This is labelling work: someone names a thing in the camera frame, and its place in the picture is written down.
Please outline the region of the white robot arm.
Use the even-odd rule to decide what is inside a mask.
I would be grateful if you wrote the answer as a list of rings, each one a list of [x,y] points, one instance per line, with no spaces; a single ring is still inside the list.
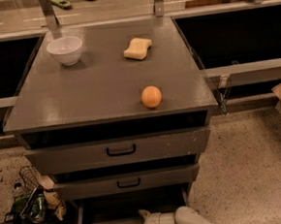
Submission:
[[[169,213],[151,213],[147,209],[140,209],[139,215],[143,218],[143,224],[214,224],[186,206]]]

